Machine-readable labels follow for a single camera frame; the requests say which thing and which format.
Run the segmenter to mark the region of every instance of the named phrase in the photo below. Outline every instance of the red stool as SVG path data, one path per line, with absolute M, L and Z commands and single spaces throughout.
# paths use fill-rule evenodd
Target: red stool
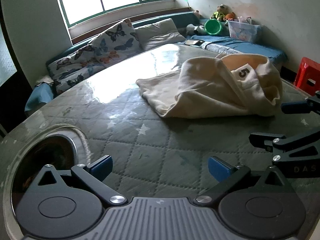
M 293 84 L 314 96 L 316 91 L 320 90 L 320 64 L 303 57 Z

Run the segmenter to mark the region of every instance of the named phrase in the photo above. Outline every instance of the green window frame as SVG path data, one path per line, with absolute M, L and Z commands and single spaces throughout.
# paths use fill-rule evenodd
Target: green window frame
M 70 28 L 70 27 L 75 26 L 75 25 L 77 25 L 77 24 L 79 24 L 79 23 L 81 23 L 81 22 L 84 22 L 84 21 L 86 21 L 86 20 L 92 19 L 92 18 L 94 18 L 94 17 L 96 17 L 96 16 L 99 16 L 99 15 L 103 15 L 103 14 L 108 13 L 108 12 L 112 12 L 112 11 L 115 11 L 115 10 L 118 10 L 118 9 L 130 7 L 130 6 L 133 6 L 133 5 L 138 5 L 138 4 L 148 3 L 148 2 L 155 2 L 155 1 L 162 1 L 162 0 L 139 0 L 139 2 L 137 2 L 137 3 L 132 3 L 132 4 L 120 6 L 120 7 L 117 7 L 117 8 L 110 9 L 110 10 L 105 10 L 105 9 L 104 9 L 104 5 L 103 5 L 103 1 L 100 0 L 101 5 L 102 5 L 102 9 L 103 9 L 102 12 L 97 13 L 97 14 L 94 14 L 94 15 L 91 15 L 91 16 L 89 16 L 89 17 L 87 17 L 87 18 L 84 18 L 84 19 L 82 19 L 82 20 L 80 20 L 80 21 L 77 21 L 77 22 L 75 22 L 75 23 L 72 23 L 72 24 L 69 23 L 66 10 L 65 10 L 65 8 L 64 8 L 64 6 L 63 6 L 63 0 L 59 0 L 59 1 L 60 1 L 60 4 L 61 4 L 61 8 L 62 8 L 63 15 L 64 15 L 65 20 L 66 20 L 66 22 L 67 22 L 67 26 L 68 26 L 68 28 Z

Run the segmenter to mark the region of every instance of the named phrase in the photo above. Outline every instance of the gray plastic base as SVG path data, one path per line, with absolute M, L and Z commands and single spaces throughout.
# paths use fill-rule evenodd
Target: gray plastic base
M 110 208 L 99 224 L 75 240 L 242 240 L 228 231 L 210 208 L 187 198 L 135 197 Z

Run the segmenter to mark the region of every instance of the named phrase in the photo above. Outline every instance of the smartphone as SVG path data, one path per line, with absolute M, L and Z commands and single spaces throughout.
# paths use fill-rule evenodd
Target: smartphone
M 185 45 L 196 45 L 196 46 L 200 46 L 202 43 L 204 43 L 203 40 L 186 40 L 184 42 Z

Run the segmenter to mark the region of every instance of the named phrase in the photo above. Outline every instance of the green bucket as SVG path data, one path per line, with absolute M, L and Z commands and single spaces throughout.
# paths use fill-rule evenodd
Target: green bucket
M 204 24 L 204 29 L 209 35 L 218 35 L 222 31 L 222 24 L 216 19 L 211 19 Z

